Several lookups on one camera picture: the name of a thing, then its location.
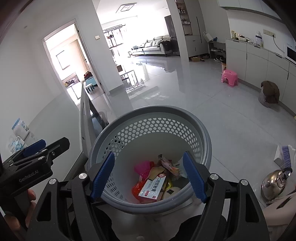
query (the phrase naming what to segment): metal screw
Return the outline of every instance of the metal screw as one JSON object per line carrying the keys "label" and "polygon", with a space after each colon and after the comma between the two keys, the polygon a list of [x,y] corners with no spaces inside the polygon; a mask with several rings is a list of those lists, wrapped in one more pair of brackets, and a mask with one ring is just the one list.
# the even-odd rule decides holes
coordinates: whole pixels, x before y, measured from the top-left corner
{"label": "metal screw", "polygon": [[50,185],[52,185],[52,184],[55,184],[56,181],[57,181],[56,179],[52,178],[52,179],[49,180],[48,183],[49,183]]}
{"label": "metal screw", "polygon": [[219,178],[219,176],[217,174],[213,173],[210,175],[210,178],[213,180],[217,180]]}
{"label": "metal screw", "polygon": [[247,180],[243,179],[241,180],[242,185],[247,186],[249,183]]}
{"label": "metal screw", "polygon": [[84,179],[84,178],[86,178],[87,177],[87,174],[86,173],[80,173],[79,174],[79,178],[80,179]]}

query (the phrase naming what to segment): human hand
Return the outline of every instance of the human hand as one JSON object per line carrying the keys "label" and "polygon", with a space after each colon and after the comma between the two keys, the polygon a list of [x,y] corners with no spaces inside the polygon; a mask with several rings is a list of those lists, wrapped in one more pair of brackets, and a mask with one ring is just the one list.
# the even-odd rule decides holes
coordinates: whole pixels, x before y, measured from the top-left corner
{"label": "human hand", "polygon": [[[29,210],[28,210],[27,217],[25,219],[25,223],[26,223],[27,228],[29,227],[33,211],[34,211],[34,209],[36,207],[36,203],[33,202],[33,200],[36,200],[35,192],[33,190],[29,189],[28,190],[28,197],[29,197],[29,200],[30,200],[30,207],[29,207]],[[20,225],[20,222],[18,221],[18,219],[16,217],[11,216],[11,215],[5,215],[4,219],[5,219],[5,221],[7,222],[8,226],[10,227],[10,229],[12,231],[16,232],[16,231],[20,230],[21,225]]]}

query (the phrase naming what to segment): gray plastic basket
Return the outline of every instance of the gray plastic basket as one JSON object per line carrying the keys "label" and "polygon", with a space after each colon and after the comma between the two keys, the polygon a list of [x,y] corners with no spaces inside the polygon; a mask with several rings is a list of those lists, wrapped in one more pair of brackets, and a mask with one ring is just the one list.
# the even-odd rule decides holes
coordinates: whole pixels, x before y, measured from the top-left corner
{"label": "gray plastic basket", "polygon": [[145,160],[157,162],[159,154],[178,161],[188,150],[196,162],[209,169],[212,145],[202,122],[190,112],[177,107],[147,106],[119,117],[103,130],[91,149],[88,168],[103,161],[112,151],[115,166],[102,199],[126,213],[162,213],[192,197],[191,184],[188,183],[171,198],[139,204],[131,193],[131,188],[139,179],[133,167]]}

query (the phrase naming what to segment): pink stool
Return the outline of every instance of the pink stool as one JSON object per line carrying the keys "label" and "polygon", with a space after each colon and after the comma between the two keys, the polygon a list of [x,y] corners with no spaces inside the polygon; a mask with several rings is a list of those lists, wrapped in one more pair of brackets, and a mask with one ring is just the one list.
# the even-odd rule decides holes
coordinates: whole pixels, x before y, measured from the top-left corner
{"label": "pink stool", "polygon": [[224,70],[224,72],[222,74],[221,82],[223,83],[225,79],[228,80],[228,86],[230,86],[230,87],[234,87],[235,83],[236,83],[236,85],[238,85],[237,73],[234,71],[231,71],[228,69]]}

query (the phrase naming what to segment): power cord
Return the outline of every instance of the power cord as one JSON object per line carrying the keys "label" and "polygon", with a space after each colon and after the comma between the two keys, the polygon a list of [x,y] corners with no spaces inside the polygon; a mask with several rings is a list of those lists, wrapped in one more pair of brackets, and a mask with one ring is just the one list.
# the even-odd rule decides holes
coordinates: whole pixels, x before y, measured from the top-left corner
{"label": "power cord", "polygon": [[[274,35],[272,35],[273,36],[273,38],[274,38]],[[274,44],[277,46],[277,44],[276,44],[276,41],[274,40]],[[278,46],[277,46],[278,47]],[[279,47],[278,47],[278,49],[280,50],[280,51],[282,51],[283,53],[285,53],[283,50],[281,50]]]}

